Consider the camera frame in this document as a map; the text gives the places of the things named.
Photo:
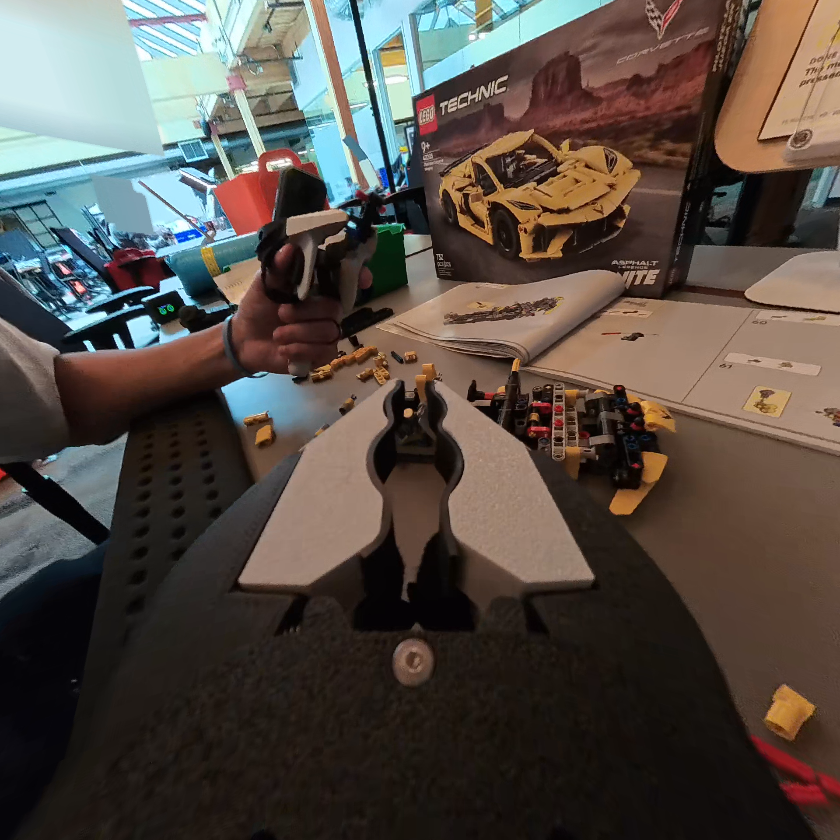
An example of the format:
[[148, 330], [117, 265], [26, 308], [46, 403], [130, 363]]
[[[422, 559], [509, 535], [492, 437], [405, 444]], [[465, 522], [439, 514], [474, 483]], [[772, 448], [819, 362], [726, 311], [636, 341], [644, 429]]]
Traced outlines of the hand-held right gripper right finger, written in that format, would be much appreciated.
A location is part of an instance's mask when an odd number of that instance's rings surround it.
[[456, 589], [470, 601], [590, 590], [594, 572], [531, 452], [441, 382], [427, 401]]

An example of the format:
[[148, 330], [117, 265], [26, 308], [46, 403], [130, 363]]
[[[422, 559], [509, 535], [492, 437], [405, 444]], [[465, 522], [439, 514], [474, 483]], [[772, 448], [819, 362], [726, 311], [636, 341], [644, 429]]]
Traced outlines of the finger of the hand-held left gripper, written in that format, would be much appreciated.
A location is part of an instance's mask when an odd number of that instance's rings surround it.
[[349, 220], [350, 216], [338, 208], [287, 219], [287, 240], [298, 248], [303, 256], [301, 278], [295, 283], [295, 295], [298, 300], [306, 300], [310, 295], [316, 279], [319, 249], [329, 237], [341, 234]]
[[358, 294], [364, 264], [377, 246], [377, 228], [365, 239], [347, 230], [328, 236], [320, 245], [320, 295], [352, 309]]

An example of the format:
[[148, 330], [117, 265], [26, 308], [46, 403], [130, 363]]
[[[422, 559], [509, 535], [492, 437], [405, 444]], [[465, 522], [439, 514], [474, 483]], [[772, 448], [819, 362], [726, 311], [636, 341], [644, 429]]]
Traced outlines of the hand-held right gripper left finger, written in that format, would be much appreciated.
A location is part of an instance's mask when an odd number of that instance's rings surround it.
[[302, 449], [238, 577], [242, 590], [364, 595], [362, 560], [391, 526], [373, 451], [392, 425], [385, 401], [400, 384], [387, 383]]

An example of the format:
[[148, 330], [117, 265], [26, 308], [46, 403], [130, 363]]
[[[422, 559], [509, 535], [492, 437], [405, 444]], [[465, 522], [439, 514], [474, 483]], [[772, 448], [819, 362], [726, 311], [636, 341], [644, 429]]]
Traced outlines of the lego car model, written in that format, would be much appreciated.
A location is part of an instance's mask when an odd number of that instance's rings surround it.
[[528, 389], [518, 359], [502, 385], [489, 391], [472, 381], [464, 400], [445, 394], [433, 364], [423, 366], [413, 388], [406, 385], [395, 381], [383, 394], [385, 454], [377, 465], [434, 466], [461, 510], [487, 490], [497, 492], [493, 510], [536, 511], [539, 492], [525, 485], [547, 466], [572, 480], [603, 476], [613, 489], [609, 511], [630, 516], [665, 472], [658, 433], [676, 430], [667, 409], [624, 385], [598, 390], [555, 381]]

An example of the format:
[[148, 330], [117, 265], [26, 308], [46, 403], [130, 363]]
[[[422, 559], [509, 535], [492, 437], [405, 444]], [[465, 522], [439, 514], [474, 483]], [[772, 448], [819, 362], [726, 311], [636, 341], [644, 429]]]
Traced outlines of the pile of red blue pins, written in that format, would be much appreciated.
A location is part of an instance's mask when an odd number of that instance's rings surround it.
[[[790, 686], [781, 685], [773, 693], [763, 724], [777, 739], [793, 742], [815, 713], [815, 704]], [[758, 754], [779, 776], [780, 789], [789, 802], [801, 809], [838, 805], [838, 778], [814, 770], [772, 742], [755, 735], [751, 736], [751, 741]]]

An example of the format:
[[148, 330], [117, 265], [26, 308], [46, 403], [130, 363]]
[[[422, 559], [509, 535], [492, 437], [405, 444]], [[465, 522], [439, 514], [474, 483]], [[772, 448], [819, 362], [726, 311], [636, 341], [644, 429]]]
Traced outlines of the lego instruction booklet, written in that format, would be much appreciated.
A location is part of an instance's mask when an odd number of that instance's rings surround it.
[[383, 330], [639, 397], [833, 455], [836, 314], [625, 297], [594, 269], [525, 285], [457, 283]]

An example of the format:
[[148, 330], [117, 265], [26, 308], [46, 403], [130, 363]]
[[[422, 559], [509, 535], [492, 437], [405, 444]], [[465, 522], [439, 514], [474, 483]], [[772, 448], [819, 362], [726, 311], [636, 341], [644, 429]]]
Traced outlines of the lego set box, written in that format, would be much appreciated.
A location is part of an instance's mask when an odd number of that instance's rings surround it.
[[741, 24], [741, 2], [608, 2], [416, 97], [437, 278], [683, 286]]

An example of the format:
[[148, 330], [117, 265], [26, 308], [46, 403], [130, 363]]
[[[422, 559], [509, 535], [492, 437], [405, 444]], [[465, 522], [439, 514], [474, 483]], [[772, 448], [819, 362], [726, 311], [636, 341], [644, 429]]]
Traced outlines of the person's left hand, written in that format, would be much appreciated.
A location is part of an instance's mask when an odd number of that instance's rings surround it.
[[[267, 277], [270, 288], [279, 288], [291, 275], [297, 257], [292, 245], [277, 254]], [[338, 301], [310, 297], [294, 305], [280, 305], [266, 297], [255, 274], [235, 314], [233, 344], [241, 364], [251, 373], [286, 374], [292, 366], [309, 371], [330, 362], [341, 338], [343, 309]], [[241, 379], [226, 362], [227, 382]]]

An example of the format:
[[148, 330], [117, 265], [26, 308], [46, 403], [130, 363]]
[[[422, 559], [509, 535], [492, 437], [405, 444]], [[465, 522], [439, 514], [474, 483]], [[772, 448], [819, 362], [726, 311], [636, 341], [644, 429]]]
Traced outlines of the green plastic bin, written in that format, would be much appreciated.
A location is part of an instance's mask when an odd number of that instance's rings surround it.
[[366, 263], [372, 283], [370, 287], [358, 291], [357, 306], [407, 285], [404, 224], [377, 225], [375, 229], [376, 249]]

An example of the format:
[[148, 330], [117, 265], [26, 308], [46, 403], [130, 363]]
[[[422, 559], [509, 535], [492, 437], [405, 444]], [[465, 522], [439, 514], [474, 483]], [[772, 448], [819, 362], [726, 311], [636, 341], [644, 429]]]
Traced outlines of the red plastic container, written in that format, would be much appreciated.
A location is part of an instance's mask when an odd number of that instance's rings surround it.
[[294, 151], [270, 150], [258, 157], [254, 171], [215, 186], [213, 197], [237, 236], [253, 234], [271, 221], [280, 172], [292, 166], [301, 167]]

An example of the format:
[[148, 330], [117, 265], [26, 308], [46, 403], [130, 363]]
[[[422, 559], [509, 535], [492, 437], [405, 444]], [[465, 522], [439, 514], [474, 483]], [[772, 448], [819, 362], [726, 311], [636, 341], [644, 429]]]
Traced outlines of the teal rolled mat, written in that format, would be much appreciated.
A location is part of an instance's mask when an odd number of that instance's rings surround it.
[[256, 257], [258, 234], [244, 234], [194, 244], [163, 257], [163, 261], [181, 282], [186, 295], [199, 298], [216, 288], [215, 279], [231, 266]]

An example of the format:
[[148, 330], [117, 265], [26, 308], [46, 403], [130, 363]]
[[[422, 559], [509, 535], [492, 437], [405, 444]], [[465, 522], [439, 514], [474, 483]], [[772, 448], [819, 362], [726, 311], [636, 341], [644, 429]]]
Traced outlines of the brown wooden pillar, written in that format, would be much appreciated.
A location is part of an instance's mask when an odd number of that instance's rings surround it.
[[327, 123], [334, 122], [350, 180], [365, 190], [371, 185], [366, 174], [370, 162], [360, 158], [362, 149], [359, 146], [350, 100], [343, 81], [327, 6], [323, 1], [305, 1], [304, 6], [325, 82], [324, 95], [317, 93], [310, 108], [305, 111], [307, 125], [312, 138], [319, 139], [328, 128]]

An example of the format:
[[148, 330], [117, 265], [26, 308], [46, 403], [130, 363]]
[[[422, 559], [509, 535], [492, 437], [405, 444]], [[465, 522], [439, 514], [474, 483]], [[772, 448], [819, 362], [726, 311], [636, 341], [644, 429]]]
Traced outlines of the black metal pole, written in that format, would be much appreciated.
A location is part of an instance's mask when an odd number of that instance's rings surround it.
[[361, 64], [364, 72], [364, 78], [367, 83], [368, 88], [368, 95], [371, 102], [371, 110], [373, 113], [373, 120], [374, 125], [377, 133], [377, 139], [379, 141], [379, 145], [381, 148], [381, 154], [383, 157], [384, 167], [385, 167], [385, 176], [386, 176], [386, 183], [389, 193], [394, 193], [396, 191], [394, 175], [392, 170], [392, 161], [389, 155], [389, 151], [386, 144], [386, 137], [385, 137], [385, 130], [384, 124], [382, 120], [382, 113], [379, 106], [379, 101], [376, 94], [376, 85], [375, 79], [373, 76], [373, 71], [371, 68], [371, 61], [369, 58], [369, 51], [366, 47], [366, 43], [364, 40], [364, 31], [361, 22], [361, 12], [359, 8], [359, 4], [357, 1], [349, 1], [350, 3], [350, 13], [353, 20], [353, 29], [356, 35], [356, 39], [358, 42], [358, 47], [360, 51], [360, 58]]

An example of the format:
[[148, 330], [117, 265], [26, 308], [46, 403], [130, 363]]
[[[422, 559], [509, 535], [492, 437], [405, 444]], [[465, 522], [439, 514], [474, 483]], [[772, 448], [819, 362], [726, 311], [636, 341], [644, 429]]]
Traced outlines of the black perforated chair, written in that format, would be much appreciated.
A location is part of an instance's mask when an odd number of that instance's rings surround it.
[[81, 681], [78, 730], [165, 577], [252, 483], [220, 392], [204, 392], [132, 423]]

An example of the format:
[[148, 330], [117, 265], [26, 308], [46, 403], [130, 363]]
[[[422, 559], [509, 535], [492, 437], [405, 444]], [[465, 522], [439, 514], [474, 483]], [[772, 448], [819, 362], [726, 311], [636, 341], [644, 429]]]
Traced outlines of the printed instruction sheet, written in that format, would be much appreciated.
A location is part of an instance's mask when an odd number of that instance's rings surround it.
[[763, 123], [760, 140], [838, 132], [839, 2], [818, 1]]

